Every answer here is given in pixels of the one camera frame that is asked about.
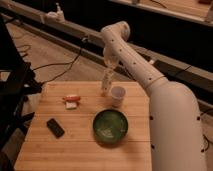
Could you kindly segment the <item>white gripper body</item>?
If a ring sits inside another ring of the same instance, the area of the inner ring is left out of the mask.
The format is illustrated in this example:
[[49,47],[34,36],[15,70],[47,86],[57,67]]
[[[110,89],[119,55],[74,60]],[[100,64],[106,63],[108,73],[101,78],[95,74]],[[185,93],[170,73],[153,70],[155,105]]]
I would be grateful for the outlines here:
[[108,47],[105,47],[103,50],[104,63],[107,67],[115,69],[119,64],[119,59],[114,55]]

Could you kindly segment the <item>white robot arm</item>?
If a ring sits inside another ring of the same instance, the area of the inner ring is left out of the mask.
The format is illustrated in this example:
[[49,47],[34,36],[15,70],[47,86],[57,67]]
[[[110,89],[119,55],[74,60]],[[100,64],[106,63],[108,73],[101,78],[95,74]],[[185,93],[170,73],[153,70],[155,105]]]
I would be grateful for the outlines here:
[[170,81],[127,44],[121,21],[101,29],[103,54],[120,61],[149,97],[152,171],[207,171],[198,101],[184,84]]

